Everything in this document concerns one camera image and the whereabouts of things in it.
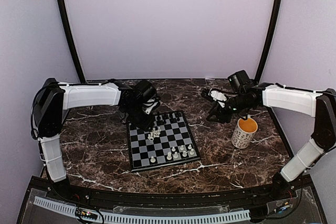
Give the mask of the black grey chessboard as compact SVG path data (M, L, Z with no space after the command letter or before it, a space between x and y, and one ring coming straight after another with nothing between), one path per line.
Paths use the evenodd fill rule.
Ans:
M154 116L153 127L160 127L160 137L154 141L147 139L148 134L152 129L144 131L133 124L127 125L127 140L131 172L142 172L153 170L170 165L179 165L189 162L199 161L200 153L196 146L193 134L190 130L187 119L182 110L159 113ZM189 155L188 145L192 145L195 151L194 156ZM187 151L187 156L183 157L183 151L180 146L184 146L183 151ZM178 158L174 159L172 147L175 147L175 152L178 152ZM167 153L172 153L172 159L166 159ZM151 157L155 158L155 163L151 163Z

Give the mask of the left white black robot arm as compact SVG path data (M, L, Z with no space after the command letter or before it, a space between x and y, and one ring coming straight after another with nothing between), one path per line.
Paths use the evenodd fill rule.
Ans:
M68 83L48 78L36 93L30 113L31 136L39 143L41 160L54 182L53 191L63 201L74 197L67 179L60 147L60 136L69 113L75 108L116 106L130 122L142 130L154 124L153 111L160 106L160 96L148 80L129 86L121 80Z

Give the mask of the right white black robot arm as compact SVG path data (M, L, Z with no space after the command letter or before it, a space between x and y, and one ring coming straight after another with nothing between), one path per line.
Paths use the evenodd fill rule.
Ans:
M217 88L205 89L202 97L214 105L208 121L229 123L234 114L247 119L249 110L263 106L275 112L287 137L306 137L291 140L296 148L294 157L274 176L268 188L273 200L288 191L289 182L311 169L325 154L335 149L335 90L308 90L279 83L258 83L246 71L228 77L233 94Z

